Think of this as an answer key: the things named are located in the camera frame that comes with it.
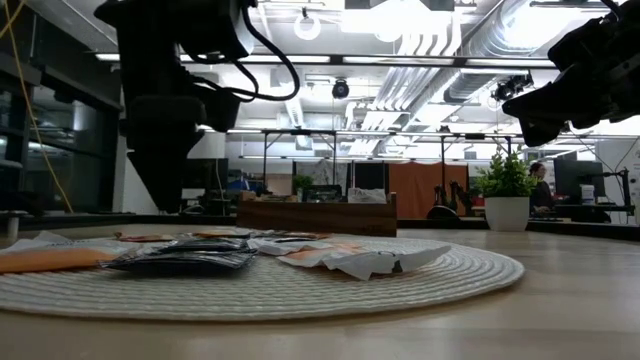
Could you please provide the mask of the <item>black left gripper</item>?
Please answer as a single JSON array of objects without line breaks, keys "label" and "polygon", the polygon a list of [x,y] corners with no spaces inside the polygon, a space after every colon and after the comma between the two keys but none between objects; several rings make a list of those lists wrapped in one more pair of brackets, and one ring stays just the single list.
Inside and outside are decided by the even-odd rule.
[{"label": "black left gripper", "polygon": [[[226,90],[193,87],[188,95],[141,95],[126,109],[124,136],[131,150],[146,150],[166,143],[192,147],[199,140],[199,125],[217,132],[235,126],[240,99]],[[127,153],[151,199],[160,211],[178,211],[187,155],[167,151]]]}]

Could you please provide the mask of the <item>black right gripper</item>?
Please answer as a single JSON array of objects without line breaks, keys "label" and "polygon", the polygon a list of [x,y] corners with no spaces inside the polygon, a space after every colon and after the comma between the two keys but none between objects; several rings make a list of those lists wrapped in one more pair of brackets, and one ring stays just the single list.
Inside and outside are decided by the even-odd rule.
[{"label": "black right gripper", "polygon": [[502,105],[524,142],[555,140],[567,122],[589,128],[603,118],[640,115],[640,4],[622,4],[565,34],[548,51],[552,82]]}]

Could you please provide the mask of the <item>black tea packet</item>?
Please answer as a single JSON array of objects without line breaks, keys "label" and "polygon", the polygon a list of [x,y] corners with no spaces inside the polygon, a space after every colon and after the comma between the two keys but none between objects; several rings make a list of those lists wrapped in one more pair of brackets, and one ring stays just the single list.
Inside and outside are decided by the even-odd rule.
[{"label": "black tea packet", "polygon": [[158,250],[159,253],[175,252],[233,252],[249,249],[244,238],[203,238],[179,242]]},{"label": "black tea packet", "polygon": [[311,185],[303,191],[305,203],[339,203],[342,197],[340,185]]},{"label": "black tea packet", "polygon": [[150,253],[121,256],[100,266],[139,276],[213,276],[242,270],[255,256],[254,251]]}]

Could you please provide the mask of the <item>brown wooden three-compartment tray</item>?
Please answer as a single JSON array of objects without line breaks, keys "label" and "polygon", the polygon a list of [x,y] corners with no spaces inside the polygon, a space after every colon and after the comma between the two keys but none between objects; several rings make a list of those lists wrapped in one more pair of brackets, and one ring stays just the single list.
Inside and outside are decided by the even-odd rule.
[{"label": "brown wooden three-compartment tray", "polygon": [[396,196],[392,193],[385,204],[241,201],[236,225],[261,230],[395,237]]}]

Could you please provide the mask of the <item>white round woven placemat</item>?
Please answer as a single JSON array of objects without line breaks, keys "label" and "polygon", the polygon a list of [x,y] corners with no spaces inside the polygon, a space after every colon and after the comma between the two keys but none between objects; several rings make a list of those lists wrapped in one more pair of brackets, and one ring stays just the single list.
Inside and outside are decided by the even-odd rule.
[{"label": "white round woven placemat", "polygon": [[515,259],[432,239],[342,236],[366,250],[444,254],[405,273],[358,280],[257,256],[234,275],[141,277],[109,269],[0,275],[0,309],[68,317],[261,321],[364,314],[461,300],[517,282]]}]

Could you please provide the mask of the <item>black ceiling spotlight cluster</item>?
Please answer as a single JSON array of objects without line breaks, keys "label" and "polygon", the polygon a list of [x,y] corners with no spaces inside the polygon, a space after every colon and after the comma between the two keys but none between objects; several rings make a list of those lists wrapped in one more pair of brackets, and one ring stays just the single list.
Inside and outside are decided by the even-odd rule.
[{"label": "black ceiling spotlight cluster", "polygon": [[491,98],[498,102],[504,102],[533,85],[534,81],[530,72],[524,75],[512,75],[507,80],[497,84],[496,89],[491,93]]}]

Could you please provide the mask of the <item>person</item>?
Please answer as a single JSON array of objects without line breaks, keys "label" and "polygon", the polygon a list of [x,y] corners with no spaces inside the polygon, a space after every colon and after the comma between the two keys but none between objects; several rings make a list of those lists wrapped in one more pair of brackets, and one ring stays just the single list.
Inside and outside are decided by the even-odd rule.
[{"label": "person", "polygon": [[548,183],[544,180],[546,168],[540,162],[533,163],[529,168],[529,176],[537,183],[530,196],[530,209],[532,214],[548,213],[554,209],[554,199]]}]

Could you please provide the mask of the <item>green plant in white pot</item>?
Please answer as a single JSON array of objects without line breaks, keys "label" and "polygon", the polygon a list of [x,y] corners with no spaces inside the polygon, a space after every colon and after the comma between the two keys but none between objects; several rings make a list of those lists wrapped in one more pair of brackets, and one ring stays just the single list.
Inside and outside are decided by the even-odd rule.
[{"label": "green plant in white pot", "polygon": [[517,153],[497,150],[478,170],[476,186],[484,198],[485,219],[493,231],[522,232],[530,217],[530,196],[539,180]]}]

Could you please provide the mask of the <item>black beam with light strips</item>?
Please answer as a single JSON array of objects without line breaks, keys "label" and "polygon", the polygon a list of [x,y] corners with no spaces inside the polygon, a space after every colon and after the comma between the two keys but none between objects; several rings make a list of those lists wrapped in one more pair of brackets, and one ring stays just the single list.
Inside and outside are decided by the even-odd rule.
[{"label": "black beam with light strips", "polygon": [[[98,60],[120,63],[118,53],[96,53]],[[400,56],[400,55],[286,55],[293,65],[331,65],[365,67],[434,67],[434,68],[480,68],[480,69],[542,69],[553,70],[556,65],[546,58],[532,57],[464,57],[464,56]],[[239,59],[249,65],[283,64],[280,57],[272,54],[255,54]]]}]

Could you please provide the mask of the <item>dark background screen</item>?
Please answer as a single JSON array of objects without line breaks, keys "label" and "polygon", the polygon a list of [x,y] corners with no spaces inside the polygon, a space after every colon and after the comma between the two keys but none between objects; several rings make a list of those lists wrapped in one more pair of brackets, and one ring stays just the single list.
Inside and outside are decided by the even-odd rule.
[{"label": "dark background screen", "polygon": [[384,162],[356,162],[352,180],[355,188],[389,191],[389,166]]}]

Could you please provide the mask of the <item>round white ceiling lamp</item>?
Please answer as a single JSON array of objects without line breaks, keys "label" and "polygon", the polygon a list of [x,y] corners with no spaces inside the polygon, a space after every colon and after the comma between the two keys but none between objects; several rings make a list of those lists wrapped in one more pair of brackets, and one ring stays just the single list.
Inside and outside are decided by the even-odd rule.
[{"label": "round white ceiling lamp", "polygon": [[321,20],[317,14],[303,7],[294,21],[293,30],[299,39],[312,41],[321,33]]}]

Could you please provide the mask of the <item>black aluminium table frame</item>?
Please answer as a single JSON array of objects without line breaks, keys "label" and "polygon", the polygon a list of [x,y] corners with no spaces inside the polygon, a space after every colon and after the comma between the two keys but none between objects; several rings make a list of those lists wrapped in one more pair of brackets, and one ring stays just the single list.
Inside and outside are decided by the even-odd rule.
[{"label": "black aluminium table frame", "polygon": [[[170,216],[170,215],[61,215],[20,218],[19,228],[25,231],[53,230],[63,228],[82,228],[112,225],[151,224],[186,226],[235,226],[234,217],[219,216]],[[464,220],[411,220],[400,219],[396,222],[396,233],[401,230],[488,230],[482,219]],[[529,232],[582,236],[601,239],[622,240],[640,243],[639,225],[618,225],[580,222],[530,221],[526,227]]]}]

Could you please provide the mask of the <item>black background rig frame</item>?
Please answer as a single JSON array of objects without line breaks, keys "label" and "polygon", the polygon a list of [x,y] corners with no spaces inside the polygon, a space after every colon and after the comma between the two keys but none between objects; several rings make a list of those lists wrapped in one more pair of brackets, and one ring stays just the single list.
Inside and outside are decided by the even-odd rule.
[{"label": "black background rig frame", "polygon": [[268,149],[277,142],[283,135],[289,136],[305,136],[313,137],[317,136],[321,138],[330,148],[331,156],[327,157],[327,160],[332,162],[332,184],[336,184],[337,177],[337,140],[339,136],[375,136],[386,137],[396,135],[395,131],[354,131],[354,130],[323,130],[323,129],[303,129],[303,128],[291,128],[291,129],[231,129],[228,134],[232,135],[245,135],[245,134],[260,134],[263,137],[263,153],[262,159],[262,177],[263,187],[266,188],[267,182],[267,157]]}]

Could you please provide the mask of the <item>orange partition wall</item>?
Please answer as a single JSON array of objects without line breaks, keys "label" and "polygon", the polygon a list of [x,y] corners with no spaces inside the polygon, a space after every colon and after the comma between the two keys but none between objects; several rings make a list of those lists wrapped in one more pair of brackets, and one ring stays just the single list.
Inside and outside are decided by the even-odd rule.
[{"label": "orange partition wall", "polygon": [[[427,213],[434,205],[434,188],[442,185],[450,196],[449,183],[457,181],[464,190],[468,187],[467,165],[443,163],[421,164],[416,162],[389,165],[389,190],[396,194],[398,219],[428,219]],[[459,204],[457,213],[464,215]]]}]

